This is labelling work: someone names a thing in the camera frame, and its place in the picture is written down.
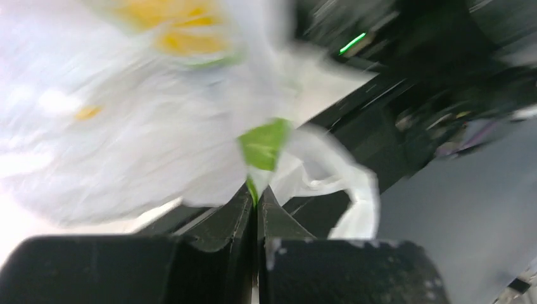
plastic bag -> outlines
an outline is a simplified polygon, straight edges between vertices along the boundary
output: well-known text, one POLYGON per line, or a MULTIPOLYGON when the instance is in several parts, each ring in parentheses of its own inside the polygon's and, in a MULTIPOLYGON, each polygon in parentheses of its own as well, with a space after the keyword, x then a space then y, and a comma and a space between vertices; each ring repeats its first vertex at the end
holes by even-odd
POLYGON ((62 226, 134 218, 178 196, 221 206, 245 180, 257 197, 293 97, 252 13, 260 3, 222 4, 239 47, 179 58, 153 45, 166 27, 126 35, 75 0, 4 1, 0 192, 62 226), (222 61, 241 47, 240 62, 222 61))
POLYGON ((377 180, 325 130, 304 125, 293 131, 270 187, 283 205, 295 196, 345 190, 350 204, 329 238, 373 239, 379 225, 377 180))

gray panel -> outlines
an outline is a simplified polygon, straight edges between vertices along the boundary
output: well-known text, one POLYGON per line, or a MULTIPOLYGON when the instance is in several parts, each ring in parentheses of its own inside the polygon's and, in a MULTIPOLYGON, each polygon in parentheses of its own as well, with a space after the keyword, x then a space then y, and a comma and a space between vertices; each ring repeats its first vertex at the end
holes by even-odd
POLYGON ((380 238, 422 245, 453 304, 488 304, 537 257, 537 121, 382 196, 380 238))

white surface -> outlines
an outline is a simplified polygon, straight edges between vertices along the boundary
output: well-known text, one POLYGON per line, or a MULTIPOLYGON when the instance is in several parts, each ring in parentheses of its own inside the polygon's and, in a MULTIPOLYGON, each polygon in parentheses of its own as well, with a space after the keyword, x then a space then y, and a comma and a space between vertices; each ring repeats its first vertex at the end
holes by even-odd
MULTIPOLYGON (((41 1, 31 1, 34 5, 45 5, 41 1)), ((17 15, 10 14, 5 15, 5 8, 0 4, 0 17, 11 18, 16 22, 17 15)), ((56 10, 57 14, 68 15, 69 5, 65 8, 59 8, 56 10)), ((63 25, 51 21, 47 24, 41 24, 36 27, 35 32, 32 33, 34 37, 39 36, 39 29, 54 28, 61 32, 63 25)), ((5 61, 6 46, 9 45, 9 41, 2 41, 0 35, 0 62, 4 59, 4 63, 20 64, 17 62, 5 61)), ((61 44, 50 44, 52 49, 60 49, 61 44)), ((293 53, 279 53, 284 64, 287 63, 299 63, 300 68, 296 71, 299 73, 297 79, 300 80, 301 94, 298 96, 296 103, 294 104, 295 112, 298 116, 295 118, 297 124, 301 124, 308 120, 310 117, 321 112, 337 100, 346 96, 350 92, 354 91, 357 87, 366 83, 372 76, 371 74, 363 74, 360 72, 349 71, 345 68, 328 68, 319 65, 319 52, 308 50, 307 54, 301 52, 293 53)), ((28 62, 32 62, 32 66, 36 67, 39 63, 46 61, 47 58, 39 56, 39 51, 36 51, 32 56, 26 58, 28 62)), ((144 214, 135 220, 126 220, 113 222, 106 225, 96 225, 87 227, 78 227, 76 229, 60 229, 49 223, 29 214, 25 210, 21 209, 13 202, 13 199, 5 194, 0 196, 0 262, 2 262, 11 252, 11 250, 17 246, 22 240, 27 237, 40 235, 40 234, 102 234, 102 233, 130 233, 138 230, 138 228, 146 225, 150 220, 154 219, 158 215, 165 213, 167 210, 173 208, 179 202, 171 202, 161 208, 157 208, 149 213, 144 214)))

yellow print on bag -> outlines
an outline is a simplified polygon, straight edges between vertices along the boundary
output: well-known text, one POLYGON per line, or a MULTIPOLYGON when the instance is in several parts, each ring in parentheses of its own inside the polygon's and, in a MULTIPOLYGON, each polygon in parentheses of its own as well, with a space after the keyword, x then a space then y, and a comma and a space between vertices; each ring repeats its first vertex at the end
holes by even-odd
POLYGON ((75 118, 77 120, 88 120, 95 117, 102 110, 103 108, 100 106, 85 106, 76 113, 75 118))
POLYGON ((203 63, 223 59, 232 48, 217 0, 84 1, 130 29, 155 30, 154 47, 162 53, 203 63))

black plastic part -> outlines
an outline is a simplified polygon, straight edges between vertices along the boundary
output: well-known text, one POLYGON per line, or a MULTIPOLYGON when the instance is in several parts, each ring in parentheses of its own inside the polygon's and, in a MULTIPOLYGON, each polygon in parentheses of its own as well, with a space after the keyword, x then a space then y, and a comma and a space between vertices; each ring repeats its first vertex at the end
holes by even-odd
POLYGON ((261 304, 449 303, 424 250, 412 243, 269 238, 261 304))
POLYGON ((508 287, 522 295, 528 291, 528 289, 531 287, 531 284, 516 278, 511 282, 511 284, 509 284, 508 287))
POLYGON ((257 238, 280 237, 287 239, 313 238, 313 235, 302 227, 276 201, 271 188, 261 196, 257 211, 257 238))
POLYGON ((250 303, 254 222, 243 187, 181 236, 33 238, 4 266, 0 303, 250 303))
POLYGON ((386 65, 380 64, 378 61, 370 61, 357 56, 347 58, 340 56, 339 54, 331 54, 329 57, 331 60, 337 63, 356 68, 357 70, 362 70, 364 72, 382 73, 389 71, 389 68, 386 65))
POLYGON ((155 235, 173 233, 185 227, 209 209, 177 206, 146 227, 143 227, 138 231, 138 234, 155 235))
POLYGON ((293 198, 284 209, 316 238, 326 238, 347 210, 349 196, 343 192, 309 198, 293 198))

